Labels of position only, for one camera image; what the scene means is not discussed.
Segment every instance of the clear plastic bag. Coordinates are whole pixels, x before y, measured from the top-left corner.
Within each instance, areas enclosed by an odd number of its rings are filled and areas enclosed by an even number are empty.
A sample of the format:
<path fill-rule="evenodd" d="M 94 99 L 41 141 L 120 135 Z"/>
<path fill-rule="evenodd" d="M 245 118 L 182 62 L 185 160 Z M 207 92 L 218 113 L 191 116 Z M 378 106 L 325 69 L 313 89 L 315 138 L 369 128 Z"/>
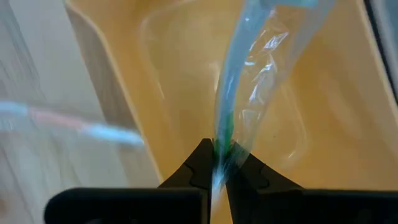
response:
<path fill-rule="evenodd" d="M 245 1 L 218 83 L 215 189 L 222 186 L 233 166 L 247 158 L 273 91 L 289 74 L 333 3 Z M 233 147 L 234 142 L 240 147 Z"/>

